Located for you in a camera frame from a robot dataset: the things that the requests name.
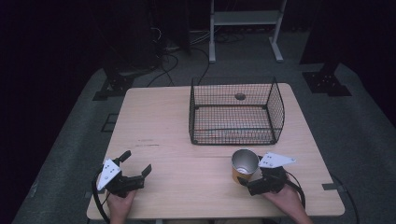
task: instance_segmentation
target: floor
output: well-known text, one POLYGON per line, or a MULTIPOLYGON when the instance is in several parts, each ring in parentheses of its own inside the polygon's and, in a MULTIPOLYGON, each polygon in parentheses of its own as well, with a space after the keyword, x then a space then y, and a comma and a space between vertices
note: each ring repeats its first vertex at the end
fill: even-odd
MULTIPOLYGON (((396 218, 393 210, 396 207, 395 128, 363 88, 359 77, 342 64, 335 75, 351 96, 330 97, 311 92, 302 73, 318 71, 322 64, 299 65, 308 32, 280 34, 278 45, 285 59, 283 63, 277 63, 274 58, 270 35, 265 32, 238 35, 239 41, 217 44, 217 61, 212 64, 207 59, 207 42, 194 45, 191 55, 176 51, 172 56, 163 56, 163 67, 170 70, 167 74, 157 69, 138 77, 133 87, 189 86, 193 77, 201 76, 270 76, 289 83, 330 173, 347 190, 340 192, 346 207, 342 216, 313 217, 314 222, 356 223, 348 193, 356 204, 360 223, 393 222, 396 218)), ((119 113, 123 100, 121 96, 93 100, 105 81, 103 69, 92 74, 13 223, 105 223, 88 220, 86 216, 92 195, 91 180, 102 164, 111 138, 111 132, 107 132, 111 131, 111 124, 103 130, 104 124, 109 115, 119 113)), ((292 223, 287 217, 274 220, 292 223)), ((130 222, 154 223, 155 220, 130 222)))

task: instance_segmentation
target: metal cup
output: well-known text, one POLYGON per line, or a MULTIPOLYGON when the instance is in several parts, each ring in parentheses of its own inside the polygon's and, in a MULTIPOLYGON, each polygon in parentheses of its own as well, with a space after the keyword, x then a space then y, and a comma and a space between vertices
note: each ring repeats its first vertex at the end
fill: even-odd
POLYGON ((239 184, 238 176, 249 180, 259 168, 259 157, 249 149, 239 149, 232 156, 233 180, 239 184))

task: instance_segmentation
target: human hand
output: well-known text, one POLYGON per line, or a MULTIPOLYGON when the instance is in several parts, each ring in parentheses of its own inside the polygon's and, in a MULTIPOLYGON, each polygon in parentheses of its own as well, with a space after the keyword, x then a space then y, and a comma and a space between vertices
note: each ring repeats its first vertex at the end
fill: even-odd
POLYGON ((305 209, 301 204, 297 191, 291 186, 285 184, 279 193, 267 192, 262 196, 272 202, 296 223, 313 224, 311 218, 305 212, 305 209))
POLYGON ((137 190, 129 192, 125 198, 110 193, 107 198, 107 206, 110 210, 110 223, 123 224, 131 211, 132 202, 137 190))

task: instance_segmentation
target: table top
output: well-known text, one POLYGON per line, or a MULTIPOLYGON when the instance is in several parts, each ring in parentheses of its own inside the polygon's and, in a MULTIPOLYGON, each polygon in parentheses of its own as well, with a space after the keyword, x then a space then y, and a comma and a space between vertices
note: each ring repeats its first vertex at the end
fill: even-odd
MULTIPOLYGON (((307 214, 344 214, 337 190, 322 187, 332 179, 290 85, 278 86, 285 106, 285 124, 279 141, 271 146, 193 145, 189 135, 190 87, 128 90, 105 159, 115 159, 131 150, 132 156, 120 165, 126 176, 140 175, 152 165, 129 218, 285 216, 262 196, 250 196, 248 189, 233 181, 231 156, 240 148, 258 155, 273 152, 296 159, 284 167, 304 190, 307 214)), ((259 177, 260 170, 252 180, 259 177)), ((93 199, 87 216, 102 218, 93 199)))

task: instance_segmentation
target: wire basket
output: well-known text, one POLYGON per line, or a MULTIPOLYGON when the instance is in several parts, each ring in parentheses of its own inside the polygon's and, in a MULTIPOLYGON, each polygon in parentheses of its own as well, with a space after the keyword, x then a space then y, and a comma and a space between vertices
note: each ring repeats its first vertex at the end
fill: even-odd
POLYGON ((273 145, 285 120, 274 77, 194 78, 189 132, 195 145, 273 145))

